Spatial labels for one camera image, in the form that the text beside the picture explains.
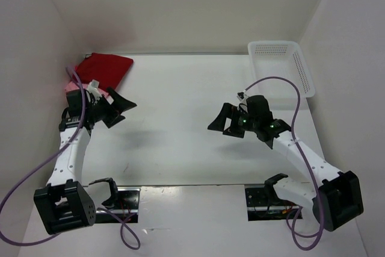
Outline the dark red t shirt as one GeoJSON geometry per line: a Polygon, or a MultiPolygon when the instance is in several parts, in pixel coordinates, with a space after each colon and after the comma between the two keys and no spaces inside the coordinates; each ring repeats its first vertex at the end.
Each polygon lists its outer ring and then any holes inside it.
{"type": "Polygon", "coordinates": [[[99,88],[107,92],[116,89],[134,65],[134,60],[113,54],[92,53],[76,66],[75,72],[84,84],[92,80],[99,82],[99,88]]]}

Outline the pink t shirt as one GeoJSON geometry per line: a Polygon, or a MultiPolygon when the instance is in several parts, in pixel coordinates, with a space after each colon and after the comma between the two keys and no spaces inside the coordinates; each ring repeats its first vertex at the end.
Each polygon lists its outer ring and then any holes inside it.
{"type": "MultiPolygon", "coordinates": [[[[88,101],[91,101],[91,99],[92,98],[94,98],[94,100],[96,100],[96,101],[98,101],[100,98],[95,98],[92,94],[90,94],[88,91],[87,91],[87,86],[88,86],[88,84],[86,84],[86,83],[83,83],[82,84],[82,86],[83,86],[83,89],[84,89],[84,92],[85,92],[85,97],[86,97],[86,100],[88,100],[88,101]]],[[[74,91],[74,90],[77,90],[77,89],[79,89],[79,85],[78,85],[78,83],[75,83],[75,82],[73,82],[73,81],[71,81],[71,82],[69,82],[67,85],[66,85],[66,87],[65,87],[65,92],[66,93],[68,93],[68,92],[70,92],[70,91],[74,91]]],[[[102,94],[102,96],[104,97],[104,98],[108,98],[108,96],[109,96],[109,93],[107,93],[105,90],[102,90],[101,88],[99,88],[99,91],[100,91],[100,93],[102,94]]]]}

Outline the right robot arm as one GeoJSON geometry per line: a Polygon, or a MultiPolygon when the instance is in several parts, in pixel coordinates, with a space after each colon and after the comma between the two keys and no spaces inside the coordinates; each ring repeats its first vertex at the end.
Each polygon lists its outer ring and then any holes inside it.
{"type": "Polygon", "coordinates": [[[258,140],[281,154],[309,181],[316,182],[315,188],[307,188],[284,173],[270,177],[264,182],[263,194],[269,204],[276,205],[287,200],[309,209],[329,232],[363,213],[357,175],[329,164],[293,137],[292,128],[282,119],[274,118],[264,96],[246,96],[237,106],[223,104],[208,129],[237,138],[244,138],[246,132],[253,132],[258,140]]]}

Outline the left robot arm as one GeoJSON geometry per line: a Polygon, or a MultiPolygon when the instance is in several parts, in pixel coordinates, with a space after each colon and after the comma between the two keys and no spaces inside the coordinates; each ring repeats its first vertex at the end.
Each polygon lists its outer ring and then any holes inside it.
{"type": "Polygon", "coordinates": [[[67,107],[59,124],[60,149],[46,186],[34,193],[34,203],[49,235],[89,227],[100,207],[115,208],[120,193],[113,178],[82,183],[85,153],[97,122],[107,128],[123,121],[123,113],[137,105],[111,87],[108,101],[98,89],[88,87],[67,92],[67,107]]]}

